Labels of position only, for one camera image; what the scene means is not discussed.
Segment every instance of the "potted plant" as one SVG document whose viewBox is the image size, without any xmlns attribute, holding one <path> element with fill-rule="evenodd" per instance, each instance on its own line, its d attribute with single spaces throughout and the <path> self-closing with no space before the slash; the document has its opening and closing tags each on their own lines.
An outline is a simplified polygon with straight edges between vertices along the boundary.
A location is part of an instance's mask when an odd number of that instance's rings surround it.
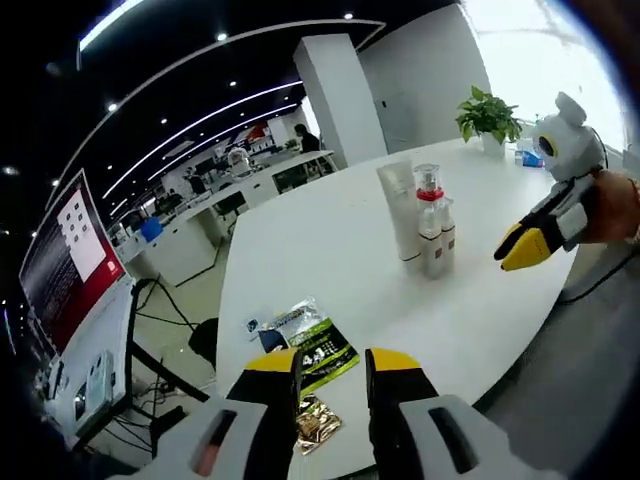
<svg viewBox="0 0 640 480">
<path fill-rule="evenodd" d="M 510 142 L 515 142 L 522 132 L 522 127 L 513 118 L 513 109 L 516 107 L 517 105 L 508 106 L 504 100 L 472 86 L 471 97 L 458 107 L 464 113 L 456 118 L 465 143 L 475 132 L 482 138 L 487 155 L 504 158 L 507 137 Z"/>
</svg>

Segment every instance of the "black ceiling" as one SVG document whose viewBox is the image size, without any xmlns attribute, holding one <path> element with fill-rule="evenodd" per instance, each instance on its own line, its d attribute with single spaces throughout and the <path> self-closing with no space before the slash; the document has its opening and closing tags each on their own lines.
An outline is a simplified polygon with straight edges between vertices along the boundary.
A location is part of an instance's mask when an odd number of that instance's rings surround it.
<svg viewBox="0 0 640 480">
<path fill-rule="evenodd" d="M 44 214 L 51 180 L 61 175 L 83 139 L 105 117 L 109 103 L 122 101 L 154 74 L 212 44 L 220 32 L 231 37 L 287 22 L 342 19 L 353 12 L 354 19 L 387 24 L 375 41 L 451 3 L 453 0 L 328 0 L 311 6 L 284 0 L 144 0 L 84 49 L 78 70 L 77 42 L 117 3 L 87 1 L 80 9 L 74 6 L 75 10 L 67 11 L 55 2 L 40 2 L 37 7 L 19 2 L 16 8 L 22 12 L 5 16 L 11 28 L 0 29 L 3 45 L 14 46 L 5 57 L 5 65 L 11 67 L 5 74 L 10 95 L 5 99 L 8 126 L 0 166 L 13 165 L 20 171 L 14 177 L 0 174 L 0 230 L 10 232 L 0 234 L 0 295 L 7 281 L 13 283 L 30 232 Z M 302 86 L 216 115 L 151 156 L 105 201 L 101 199 L 134 163 L 185 126 L 231 102 L 298 80 L 292 55 L 301 37 L 346 32 L 357 44 L 374 28 L 355 23 L 299 26 L 230 42 L 205 53 L 119 108 L 82 149 L 65 179 L 85 168 L 106 221 L 112 203 L 143 193 L 150 186 L 147 178 L 164 164 L 163 153 L 185 139 L 206 139 L 243 119 L 299 102 L 304 96 Z M 16 29 L 23 32 L 18 42 Z M 238 85 L 229 87 L 231 80 Z M 164 125 L 162 118 L 168 120 Z"/>
</svg>

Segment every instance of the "floor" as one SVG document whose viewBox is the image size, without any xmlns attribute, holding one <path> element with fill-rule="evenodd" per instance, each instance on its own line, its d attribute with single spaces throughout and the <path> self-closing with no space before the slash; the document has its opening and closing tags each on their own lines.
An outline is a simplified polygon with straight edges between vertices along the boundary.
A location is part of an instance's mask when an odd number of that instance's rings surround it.
<svg viewBox="0 0 640 480">
<path fill-rule="evenodd" d="M 567 285 L 575 284 L 582 278 L 585 272 L 600 258 L 602 252 L 603 247 L 600 245 L 581 246 L 577 253 L 574 267 L 567 279 Z M 218 316 L 228 254 L 229 244 L 226 243 L 221 247 L 216 265 L 212 269 L 180 287 L 167 287 L 175 303 L 189 321 L 200 323 Z M 143 292 L 141 294 L 139 305 L 144 303 L 147 293 Z M 141 311 L 166 320 L 181 321 L 180 316 L 175 312 L 168 298 L 159 288 L 153 289 L 145 307 Z M 531 401 L 528 400 L 531 398 L 530 395 L 527 394 L 524 397 L 522 395 L 522 392 L 528 389 L 542 388 L 538 383 L 541 378 L 544 378 L 545 372 L 549 374 L 549 372 L 564 371 L 560 362 L 564 364 L 567 361 L 564 354 L 566 346 L 569 346 L 572 349 L 571 351 L 575 353 L 575 351 L 583 348 L 581 342 L 590 342 L 590 345 L 593 345 L 593 335 L 603 332 L 603 327 L 598 322 L 590 321 L 580 324 L 580 319 L 584 316 L 583 310 L 574 310 L 571 315 L 573 320 L 569 319 L 560 324 L 556 322 L 554 324 L 555 327 L 541 332 L 540 336 L 543 337 L 543 340 L 537 342 L 535 348 L 532 347 L 531 352 L 528 352 L 527 358 L 530 364 L 533 363 L 535 365 L 535 374 L 518 375 L 517 381 L 507 382 L 507 386 L 501 391 L 499 398 L 494 399 L 485 412 L 489 418 L 507 430 L 510 437 L 513 437 L 514 450 L 525 460 L 539 468 L 569 470 L 570 465 L 573 465 L 576 458 L 580 456 L 576 451 L 583 454 L 583 450 L 586 448 L 581 446 L 579 448 L 575 447 L 573 450 L 569 449 L 573 453 L 573 457 L 570 457 L 571 460 L 569 460 L 568 456 L 570 455 L 567 453 L 567 449 L 563 450 L 550 446 L 553 445 L 553 442 L 549 443 L 547 440 L 553 427 L 547 424 L 545 429 L 541 426 L 545 425 L 545 422 L 540 422 L 540 419 L 536 417 L 536 415 L 540 414 L 538 410 L 542 408 L 541 405 L 544 405 L 544 402 L 536 401 L 532 406 Z M 187 326 L 171 325 L 138 316 L 134 333 L 137 337 L 144 339 L 146 348 L 152 353 L 155 352 L 155 355 L 159 358 L 162 358 L 164 365 L 191 384 L 204 389 L 215 382 L 215 372 L 212 366 L 200 356 L 194 354 L 189 348 L 188 340 L 191 330 Z M 138 393 L 144 392 L 145 388 L 155 381 L 153 376 L 149 376 L 150 372 L 145 372 L 145 368 L 141 365 L 134 364 L 133 371 L 135 377 L 134 391 Z M 180 392 L 172 392 L 166 396 L 158 394 L 158 392 L 147 392 L 144 395 L 140 395 L 138 400 L 139 405 L 144 406 L 143 408 L 146 411 L 151 412 L 151 399 L 154 394 L 159 395 L 157 398 L 161 398 L 156 404 L 156 415 L 166 413 L 178 405 L 182 406 L 186 412 L 199 405 L 199 402 L 180 394 Z M 128 423 L 144 424 L 146 421 L 141 415 L 132 412 L 125 414 L 125 420 L 122 421 L 125 422 L 124 426 L 112 423 L 108 427 L 111 434 L 101 433 L 94 439 L 92 446 L 125 463 L 141 467 L 150 461 L 150 454 L 140 450 L 140 448 L 133 448 L 123 443 L 113 437 L 113 434 L 138 445 L 138 447 L 147 448 L 145 443 L 149 442 L 148 432 L 144 428 Z M 136 433 L 144 442 L 134 438 L 133 434 L 125 430 L 125 427 Z M 377 476 L 375 472 L 366 472 L 350 478 L 377 478 Z"/>
</svg>

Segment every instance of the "white robot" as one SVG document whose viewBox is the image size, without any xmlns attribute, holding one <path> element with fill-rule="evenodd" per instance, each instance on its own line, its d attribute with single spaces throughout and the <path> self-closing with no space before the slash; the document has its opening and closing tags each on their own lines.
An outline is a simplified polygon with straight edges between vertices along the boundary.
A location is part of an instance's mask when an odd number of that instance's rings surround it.
<svg viewBox="0 0 640 480">
<path fill-rule="evenodd" d="M 591 175 L 601 170 L 604 145 L 585 111 L 567 94 L 556 99 L 559 113 L 535 126 L 533 144 L 557 183 L 551 193 L 507 232 L 494 258 L 503 270 L 537 265 L 563 247 L 572 250 L 581 240 L 596 201 Z"/>
</svg>

